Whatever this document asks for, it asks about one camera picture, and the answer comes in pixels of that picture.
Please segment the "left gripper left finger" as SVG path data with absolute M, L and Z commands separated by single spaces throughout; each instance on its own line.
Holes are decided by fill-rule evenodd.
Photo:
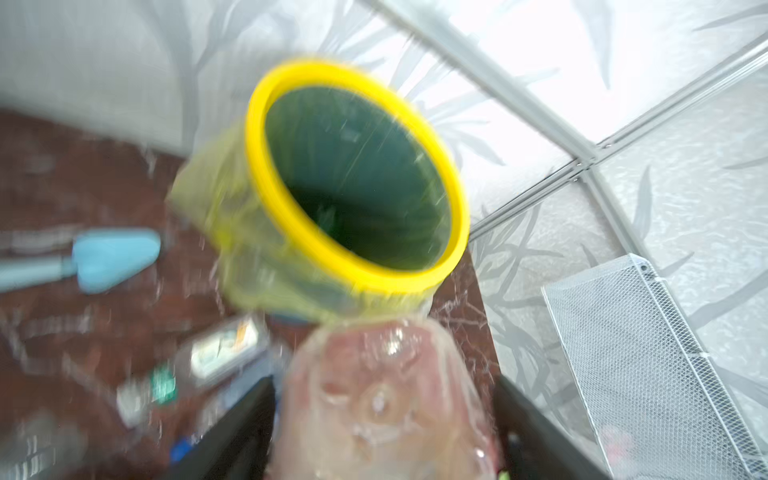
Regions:
M 273 378 L 261 379 L 162 477 L 262 479 L 268 464 L 276 405 Z

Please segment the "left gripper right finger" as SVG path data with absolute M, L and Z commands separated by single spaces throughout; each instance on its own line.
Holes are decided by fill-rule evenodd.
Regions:
M 511 479 L 608 477 L 503 375 L 493 387 L 493 416 Z

